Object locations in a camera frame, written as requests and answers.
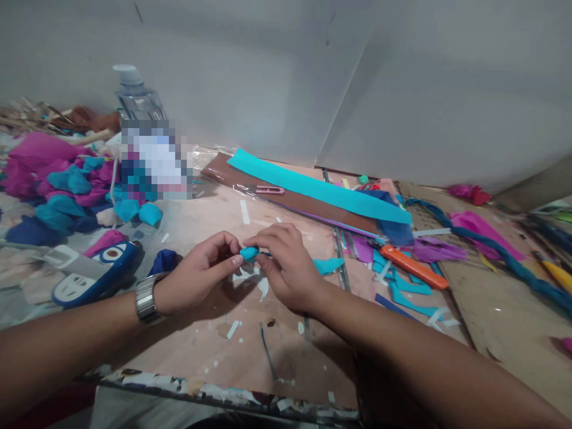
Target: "finger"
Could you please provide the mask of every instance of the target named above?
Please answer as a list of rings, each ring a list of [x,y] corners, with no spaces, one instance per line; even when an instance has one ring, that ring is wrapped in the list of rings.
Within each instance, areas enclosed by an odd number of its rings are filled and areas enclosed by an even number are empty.
[[[292,244],[292,240],[294,237],[284,228],[280,228],[279,226],[269,226],[266,229],[263,229],[258,234],[260,235],[271,235],[276,237],[280,241],[282,241],[286,246],[290,246]]]
[[[254,237],[245,240],[243,243],[246,246],[267,248],[270,253],[272,253],[273,257],[278,259],[287,257],[290,252],[284,243],[271,235],[255,235]]]
[[[215,285],[225,277],[234,273],[237,268],[241,266],[244,258],[242,255],[235,255],[229,259],[219,262],[217,265],[212,266],[204,271],[204,278],[209,285]]]
[[[208,237],[205,241],[203,241],[203,243],[209,246],[214,246],[216,248],[221,248],[227,245],[233,254],[238,254],[238,252],[240,252],[240,244],[238,242],[238,238],[236,238],[228,231],[217,232],[211,237]]]
[[[302,238],[302,233],[293,223],[278,222],[274,223],[272,226],[277,226],[279,228],[285,229],[293,238]]]
[[[262,268],[262,271],[264,274],[266,274],[266,277],[268,277],[268,281],[270,282],[271,286],[285,286],[284,279],[282,279],[282,275],[280,274],[280,270],[272,259],[270,259],[267,255],[261,253],[256,256],[256,262],[260,264],[260,268]]]

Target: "wristwatch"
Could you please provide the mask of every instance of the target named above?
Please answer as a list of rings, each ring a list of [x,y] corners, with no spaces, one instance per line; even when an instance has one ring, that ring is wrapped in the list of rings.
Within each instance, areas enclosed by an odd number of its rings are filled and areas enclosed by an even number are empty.
[[[135,293],[135,309],[139,320],[147,325],[157,325],[165,319],[155,307],[153,298],[153,288],[157,282],[161,281],[169,275],[168,272],[157,273],[151,275],[139,283],[137,283],[137,292]]]

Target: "brown cardboard strip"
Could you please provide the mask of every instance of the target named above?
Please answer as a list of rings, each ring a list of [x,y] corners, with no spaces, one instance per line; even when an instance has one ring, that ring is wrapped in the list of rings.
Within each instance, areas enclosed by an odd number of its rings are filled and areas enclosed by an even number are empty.
[[[226,162],[229,158],[230,156],[219,153],[209,165],[203,169],[202,173],[229,187],[233,187],[234,185],[273,185],[272,183],[262,181],[232,167]],[[273,203],[291,207],[295,210],[308,212],[377,234],[375,219],[348,212],[347,210],[332,206],[331,204],[324,203],[323,201],[306,195],[298,194],[297,192],[286,189],[284,195],[264,194],[263,198]]]

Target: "white cardboard wall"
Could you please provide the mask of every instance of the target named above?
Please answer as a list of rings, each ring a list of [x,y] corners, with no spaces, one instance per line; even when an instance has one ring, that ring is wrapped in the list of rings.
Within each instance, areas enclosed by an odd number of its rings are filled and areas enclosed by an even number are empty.
[[[572,2],[378,4],[318,165],[497,191],[572,153]]]
[[[118,105],[111,65],[134,64],[191,141],[313,166],[371,35],[372,7],[373,0],[8,0],[0,102],[25,95],[107,113]]]

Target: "white cable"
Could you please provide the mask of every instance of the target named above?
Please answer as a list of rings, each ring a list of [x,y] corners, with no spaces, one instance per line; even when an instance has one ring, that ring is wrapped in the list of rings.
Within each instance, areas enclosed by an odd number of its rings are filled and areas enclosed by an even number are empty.
[[[111,227],[111,229],[116,229],[117,228],[117,213],[115,213],[115,179],[117,176],[117,162],[118,162],[119,158],[117,156],[117,154],[114,155],[114,160],[113,160],[113,173],[111,174],[111,192],[109,194],[109,196],[111,197],[111,203],[113,204],[113,214],[114,214],[114,221],[113,221],[113,226]]]

